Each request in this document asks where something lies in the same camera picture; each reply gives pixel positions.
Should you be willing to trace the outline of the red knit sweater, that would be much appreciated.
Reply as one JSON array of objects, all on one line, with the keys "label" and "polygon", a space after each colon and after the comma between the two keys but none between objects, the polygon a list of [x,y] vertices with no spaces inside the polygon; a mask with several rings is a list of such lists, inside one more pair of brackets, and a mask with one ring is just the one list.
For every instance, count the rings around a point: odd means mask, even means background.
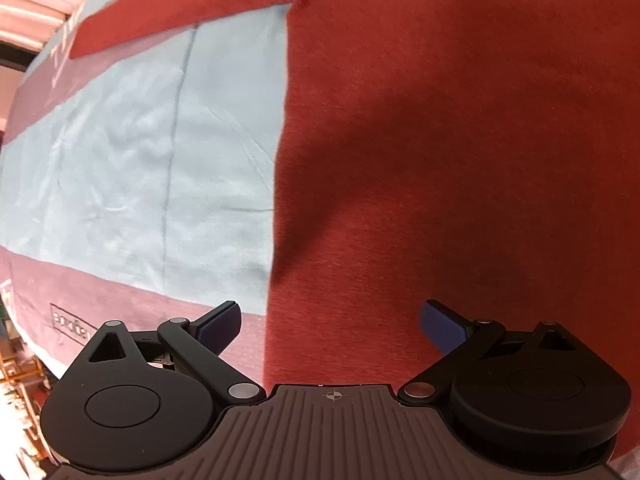
[{"label": "red knit sweater", "polygon": [[267,386],[401,385],[423,301],[639,382],[639,0],[117,0],[73,56],[284,3]]}]

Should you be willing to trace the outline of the blue and mauve bed sheet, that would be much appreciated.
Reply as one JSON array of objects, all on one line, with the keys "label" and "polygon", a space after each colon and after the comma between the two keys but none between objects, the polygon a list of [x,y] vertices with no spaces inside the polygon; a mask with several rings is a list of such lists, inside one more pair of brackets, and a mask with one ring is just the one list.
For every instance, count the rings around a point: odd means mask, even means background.
[{"label": "blue and mauve bed sheet", "polygon": [[73,58],[88,0],[17,89],[1,149],[1,295],[63,375],[106,321],[154,330],[224,300],[224,359],[262,379],[288,7]]}]

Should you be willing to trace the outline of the pink window frame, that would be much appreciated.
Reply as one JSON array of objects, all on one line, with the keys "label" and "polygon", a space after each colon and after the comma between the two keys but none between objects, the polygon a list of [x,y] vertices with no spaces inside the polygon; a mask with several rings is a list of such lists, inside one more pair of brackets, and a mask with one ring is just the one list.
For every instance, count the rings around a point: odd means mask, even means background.
[{"label": "pink window frame", "polygon": [[1,41],[40,52],[85,1],[0,0]]}]

